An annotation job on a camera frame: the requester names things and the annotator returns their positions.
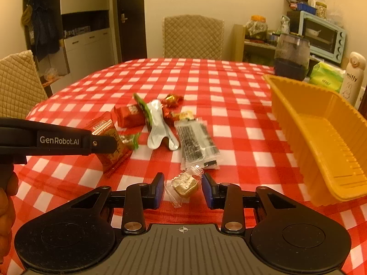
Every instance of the dark brown door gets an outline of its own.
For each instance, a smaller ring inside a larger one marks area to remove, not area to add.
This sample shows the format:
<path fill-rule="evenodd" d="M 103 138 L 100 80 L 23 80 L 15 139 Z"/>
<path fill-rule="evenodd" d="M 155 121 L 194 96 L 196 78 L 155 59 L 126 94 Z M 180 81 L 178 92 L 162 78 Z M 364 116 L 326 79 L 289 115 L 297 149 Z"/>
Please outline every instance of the dark brown door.
<path fill-rule="evenodd" d="M 144 0 L 117 0 L 122 60 L 146 58 Z"/>

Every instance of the white thermos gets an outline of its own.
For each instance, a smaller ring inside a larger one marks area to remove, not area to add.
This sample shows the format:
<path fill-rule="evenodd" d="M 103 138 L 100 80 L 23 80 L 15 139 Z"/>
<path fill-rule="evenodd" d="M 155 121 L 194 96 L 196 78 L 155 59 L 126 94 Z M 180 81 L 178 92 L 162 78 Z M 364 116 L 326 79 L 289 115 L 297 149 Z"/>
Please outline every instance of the white thermos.
<path fill-rule="evenodd" d="M 348 65 L 345 69 L 340 94 L 353 106 L 357 101 L 358 94 L 361 89 L 365 68 L 366 59 L 361 54 L 351 52 Z"/>

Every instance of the metal screw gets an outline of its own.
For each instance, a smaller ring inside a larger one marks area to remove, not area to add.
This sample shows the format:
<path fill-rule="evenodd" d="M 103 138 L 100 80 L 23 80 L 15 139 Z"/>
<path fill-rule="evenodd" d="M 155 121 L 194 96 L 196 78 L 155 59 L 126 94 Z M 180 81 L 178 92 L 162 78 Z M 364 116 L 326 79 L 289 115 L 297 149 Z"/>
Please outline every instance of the metal screw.
<path fill-rule="evenodd" d="M 236 221 L 227 222 L 224 227 L 229 231 L 239 231 L 242 228 L 242 224 Z"/>
<path fill-rule="evenodd" d="M 128 231 L 138 231 L 139 229 L 142 228 L 142 225 L 139 222 L 131 221 L 125 223 L 124 228 L 127 229 Z"/>

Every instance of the beige chair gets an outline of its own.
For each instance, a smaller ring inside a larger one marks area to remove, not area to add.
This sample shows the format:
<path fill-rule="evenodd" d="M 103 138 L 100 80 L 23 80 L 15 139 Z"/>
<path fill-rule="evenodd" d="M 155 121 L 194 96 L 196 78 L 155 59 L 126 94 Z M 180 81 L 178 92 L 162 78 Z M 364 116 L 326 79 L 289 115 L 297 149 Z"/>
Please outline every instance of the beige chair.
<path fill-rule="evenodd" d="M 46 99 L 30 50 L 0 60 L 0 117 L 24 119 Z"/>
<path fill-rule="evenodd" d="M 163 19 L 163 56 L 220 60 L 223 54 L 224 21 L 201 15 Z"/>

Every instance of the plastic bin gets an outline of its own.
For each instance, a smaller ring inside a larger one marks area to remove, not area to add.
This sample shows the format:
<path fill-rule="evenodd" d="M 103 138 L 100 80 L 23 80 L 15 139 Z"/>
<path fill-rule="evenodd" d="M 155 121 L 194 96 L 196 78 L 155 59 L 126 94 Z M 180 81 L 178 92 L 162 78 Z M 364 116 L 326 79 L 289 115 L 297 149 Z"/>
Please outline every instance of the plastic bin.
<path fill-rule="evenodd" d="M 300 11 L 304 10 L 308 13 L 311 13 L 311 14 L 315 15 L 317 9 L 310 6 L 310 5 L 307 5 L 305 3 L 298 3 L 297 4 L 297 10 L 300 10 Z"/>
<path fill-rule="evenodd" d="M 265 76 L 272 110 L 316 206 L 367 195 L 367 121 L 339 94 Z"/>

